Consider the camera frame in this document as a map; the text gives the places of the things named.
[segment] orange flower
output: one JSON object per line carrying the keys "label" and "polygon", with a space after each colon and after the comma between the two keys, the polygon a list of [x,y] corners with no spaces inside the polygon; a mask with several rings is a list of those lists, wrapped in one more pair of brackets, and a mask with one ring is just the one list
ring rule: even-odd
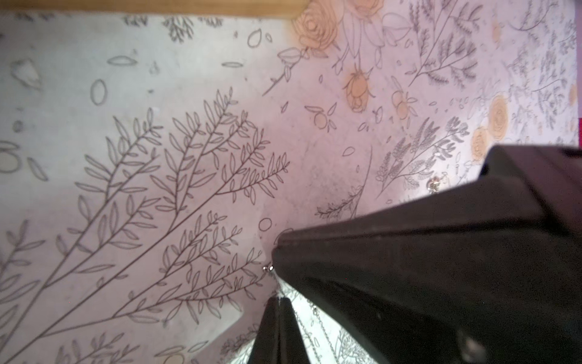
{"label": "orange flower", "polygon": [[578,100],[578,87],[576,87],[576,84],[574,83],[570,87],[570,94],[569,94],[570,106],[574,106],[574,104],[576,103],[576,100]]}
{"label": "orange flower", "polygon": [[487,155],[488,146],[489,136],[487,129],[484,127],[477,128],[473,132],[473,138],[471,138],[471,153],[473,155],[473,161],[483,162]]}
{"label": "orange flower", "polygon": [[293,21],[293,27],[305,47],[320,51],[329,47],[338,35],[337,18],[330,0],[312,0]]}
{"label": "orange flower", "polygon": [[346,6],[360,19],[368,19],[382,9],[384,0],[347,0]]}
{"label": "orange flower", "polygon": [[493,41],[497,43],[497,48],[499,48],[499,42],[501,42],[501,26],[497,19],[493,19]]}
{"label": "orange flower", "polygon": [[489,106],[489,132],[495,140],[500,141],[505,137],[508,124],[508,105],[505,102],[505,97],[496,96]]}
{"label": "orange flower", "polygon": [[368,79],[361,70],[356,70],[352,73],[352,78],[347,83],[346,87],[347,104],[353,112],[363,112],[368,105]]}

